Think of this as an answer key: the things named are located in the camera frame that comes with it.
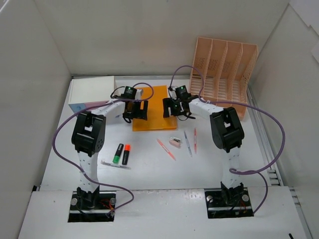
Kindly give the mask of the orange folder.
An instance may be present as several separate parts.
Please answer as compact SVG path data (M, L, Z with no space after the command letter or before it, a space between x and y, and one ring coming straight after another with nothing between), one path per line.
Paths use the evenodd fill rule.
M175 130L177 129L176 117L163 117L162 100L167 98L167 88L163 86L153 86L154 95L149 99L147 120L133 119L132 130L154 131L154 130Z

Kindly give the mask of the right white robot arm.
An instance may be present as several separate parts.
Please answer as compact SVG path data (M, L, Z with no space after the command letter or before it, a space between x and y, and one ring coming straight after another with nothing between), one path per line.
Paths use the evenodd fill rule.
M207 103L198 95L191 95L185 85L168 87L168 94L169 97L162 100L164 118L185 116L192 119L194 114L210 122L213 142L224 151L220 198L226 205L234 204L244 188L239 175L230 172L230 169L239 167L239 152L244 139L236 110Z

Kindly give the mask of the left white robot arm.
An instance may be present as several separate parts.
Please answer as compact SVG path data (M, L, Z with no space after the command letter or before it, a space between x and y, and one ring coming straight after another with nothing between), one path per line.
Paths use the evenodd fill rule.
M97 177L98 153L105 141L106 121L108 118L122 116L127 122L132 119L147 119L148 101L142 101L143 90L126 86L119 96L111 96L105 106L79 113L71 137L78 153L80 175L77 195L88 209L99 205Z

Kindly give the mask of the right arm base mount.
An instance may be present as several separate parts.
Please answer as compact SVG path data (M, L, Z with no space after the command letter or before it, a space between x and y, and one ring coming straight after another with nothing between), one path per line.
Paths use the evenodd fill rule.
M248 189L242 184L235 189L205 189L204 194L209 219L254 217Z

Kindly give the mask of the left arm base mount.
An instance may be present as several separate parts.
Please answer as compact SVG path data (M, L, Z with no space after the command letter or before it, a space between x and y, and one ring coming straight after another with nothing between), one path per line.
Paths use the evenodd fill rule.
M116 192L101 191L90 206L88 201L85 201L76 192L73 192L70 200L68 222L113 222L115 213L111 211L115 208L116 201Z

